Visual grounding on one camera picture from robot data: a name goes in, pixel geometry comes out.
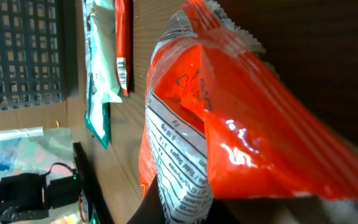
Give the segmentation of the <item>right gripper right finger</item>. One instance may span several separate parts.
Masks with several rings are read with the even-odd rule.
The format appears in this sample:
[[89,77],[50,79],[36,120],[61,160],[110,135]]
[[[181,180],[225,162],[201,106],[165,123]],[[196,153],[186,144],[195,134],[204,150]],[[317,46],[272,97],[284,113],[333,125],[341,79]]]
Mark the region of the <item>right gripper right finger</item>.
[[206,224],[240,224],[221,200],[213,200],[209,209]]

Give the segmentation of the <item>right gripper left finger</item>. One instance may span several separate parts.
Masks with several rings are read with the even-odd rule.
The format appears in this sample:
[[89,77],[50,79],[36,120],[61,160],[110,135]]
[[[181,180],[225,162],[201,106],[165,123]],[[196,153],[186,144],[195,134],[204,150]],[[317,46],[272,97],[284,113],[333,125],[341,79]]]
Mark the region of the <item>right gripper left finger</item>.
[[127,224],[164,224],[162,204],[158,194],[157,177],[154,177],[141,205]]

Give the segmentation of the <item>large red snack bag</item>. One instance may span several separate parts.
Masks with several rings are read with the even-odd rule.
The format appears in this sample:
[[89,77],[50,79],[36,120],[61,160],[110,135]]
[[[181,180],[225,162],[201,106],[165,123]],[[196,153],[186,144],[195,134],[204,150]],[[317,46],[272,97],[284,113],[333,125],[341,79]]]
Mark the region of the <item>large red snack bag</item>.
[[259,59],[215,1],[185,1],[150,60],[139,154],[165,223],[206,223],[216,199],[358,199],[358,156]]

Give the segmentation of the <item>green white packet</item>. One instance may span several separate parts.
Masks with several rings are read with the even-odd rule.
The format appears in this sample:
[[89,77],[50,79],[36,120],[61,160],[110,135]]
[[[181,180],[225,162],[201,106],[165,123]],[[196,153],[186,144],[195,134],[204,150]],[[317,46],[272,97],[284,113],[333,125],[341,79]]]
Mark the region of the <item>green white packet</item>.
[[111,140],[109,108],[108,104],[102,103],[96,95],[96,85],[92,73],[87,75],[86,81],[85,125],[107,149]]

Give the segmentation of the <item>teal wet wipes packet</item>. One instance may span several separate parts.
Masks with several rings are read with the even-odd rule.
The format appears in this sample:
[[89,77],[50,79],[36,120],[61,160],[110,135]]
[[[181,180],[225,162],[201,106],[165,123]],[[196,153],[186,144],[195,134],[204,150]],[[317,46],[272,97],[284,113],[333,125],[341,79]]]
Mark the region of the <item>teal wet wipes packet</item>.
[[116,68],[116,21],[111,0],[82,0],[86,94],[101,103],[120,103]]

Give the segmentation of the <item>slim red stick packet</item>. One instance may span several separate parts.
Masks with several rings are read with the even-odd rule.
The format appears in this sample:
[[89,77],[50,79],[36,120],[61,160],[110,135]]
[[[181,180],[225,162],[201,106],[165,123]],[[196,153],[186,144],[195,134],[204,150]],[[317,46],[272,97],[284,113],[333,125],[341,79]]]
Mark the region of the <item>slim red stick packet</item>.
[[132,37],[131,0],[115,0],[116,19],[116,65],[119,83],[124,96],[129,95],[131,75]]

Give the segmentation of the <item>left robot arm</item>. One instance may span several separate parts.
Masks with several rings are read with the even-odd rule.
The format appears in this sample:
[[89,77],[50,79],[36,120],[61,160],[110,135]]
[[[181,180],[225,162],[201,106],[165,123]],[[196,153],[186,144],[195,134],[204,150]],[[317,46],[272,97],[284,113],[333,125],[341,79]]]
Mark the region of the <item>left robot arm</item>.
[[71,175],[48,181],[52,173],[49,170],[44,174],[27,172],[0,180],[1,223],[41,220],[49,217],[49,210],[78,201],[81,187],[76,170],[61,162],[53,165],[67,168]]

